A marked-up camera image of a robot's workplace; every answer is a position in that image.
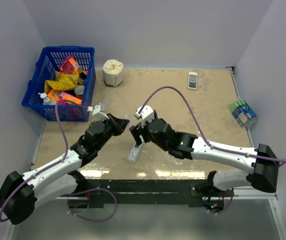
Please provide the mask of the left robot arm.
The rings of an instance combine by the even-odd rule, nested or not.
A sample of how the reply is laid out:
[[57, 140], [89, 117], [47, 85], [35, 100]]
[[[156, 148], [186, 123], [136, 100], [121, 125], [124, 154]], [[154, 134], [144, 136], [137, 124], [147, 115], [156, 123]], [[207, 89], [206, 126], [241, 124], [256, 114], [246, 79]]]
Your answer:
[[0, 188], [0, 222], [11, 221], [16, 225], [24, 221], [34, 210], [37, 190], [91, 162], [111, 137], [125, 131], [129, 122], [109, 113], [106, 119], [92, 122], [84, 135], [59, 158], [23, 174], [9, 173]]

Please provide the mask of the long white remote control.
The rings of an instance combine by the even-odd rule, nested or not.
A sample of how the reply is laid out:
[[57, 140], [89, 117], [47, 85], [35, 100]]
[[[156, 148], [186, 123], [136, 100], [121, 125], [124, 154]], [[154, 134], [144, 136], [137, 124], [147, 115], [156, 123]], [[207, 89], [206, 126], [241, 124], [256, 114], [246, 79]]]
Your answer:
[[131, 151], [127, 157], [127, 160], [131, 163], [135, 163], [138, 159], [138, 156], [141, 152], [142, 147], [143, 147], [143, 143], [141, 145], [138, 145], [135, 143], [131, 148]]

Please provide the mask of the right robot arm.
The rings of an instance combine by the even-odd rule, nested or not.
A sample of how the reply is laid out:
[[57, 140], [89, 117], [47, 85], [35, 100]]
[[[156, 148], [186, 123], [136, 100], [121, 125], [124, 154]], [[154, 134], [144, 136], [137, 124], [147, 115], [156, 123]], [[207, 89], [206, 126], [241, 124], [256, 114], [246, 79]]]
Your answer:
[[130, 128], [136, 143], [152, 142], [177, 159], [207, 160], [232, 166], [230, 171], [212, 171], [199, 190], [217, 196], [231, 188], [252, 186], [265, 193], [275, 193], [280, 164], [268, 145], [236, 147], [205, 140], [191, 133], [175, 131], [163, 119]]

